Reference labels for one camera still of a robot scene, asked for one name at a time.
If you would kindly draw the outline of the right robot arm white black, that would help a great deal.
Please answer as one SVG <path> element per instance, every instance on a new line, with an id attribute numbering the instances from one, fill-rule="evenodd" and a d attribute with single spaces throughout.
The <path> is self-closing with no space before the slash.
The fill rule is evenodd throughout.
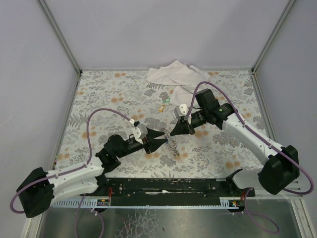
<path id="1" fill-rule="evenodd" d="M 238 188 L 261 186 L 276 195 L 299 177 L 298 151 L 295 147 L 284 147 L 260 133 L 241 114 L 236 114 L 229 103 L 220 105 L 210 89 L 199 91 L 195 98 L 200 109 L 190 115 L 187 114 L 189 108 L 186 104 L 175 107 L 177 124 L 170 135 L 193 135 L 197 127 L 209 123 L 235 137 L 263 165 L 262 169 L 234 172 L 231 177 Z"/>

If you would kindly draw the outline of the white disc with keyrings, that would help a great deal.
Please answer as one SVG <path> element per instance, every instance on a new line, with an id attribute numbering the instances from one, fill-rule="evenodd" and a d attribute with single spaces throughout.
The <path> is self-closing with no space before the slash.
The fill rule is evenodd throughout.
<path id="1" fill-rule="evenodd" d="M 166 128 L 161 128 L 160 130 L 165 133 L 165 135 L 163 137 L 165 139 L 168 139 L 168 141 L 170 142 L 170 144 L 167 145 L 169 150 L 172 152 L 173 156 L 178 157 L 179 152 L 177 150 L 176 142 L 173 140 L 173 138 L 171 137 L 170 133 L 168 132 L 168 130 Z"/>

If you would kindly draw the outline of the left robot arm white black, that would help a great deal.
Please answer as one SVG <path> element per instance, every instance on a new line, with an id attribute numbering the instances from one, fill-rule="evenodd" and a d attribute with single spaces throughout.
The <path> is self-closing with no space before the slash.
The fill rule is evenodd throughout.
<path id="1" fill-rule="evenodd" d="M 59 201 L 107 187 L 105 174 L 121 164 L 120 158 L 139 150 L 150 154 L 167 141 L 164 132 L 138 125 L 126 140 L 117 134 L 110 136 L 103 149 L 88 162 L 55 171 L 36 168 L 16 190 L 22 212 L 27 218 L 33 218 Z"/>

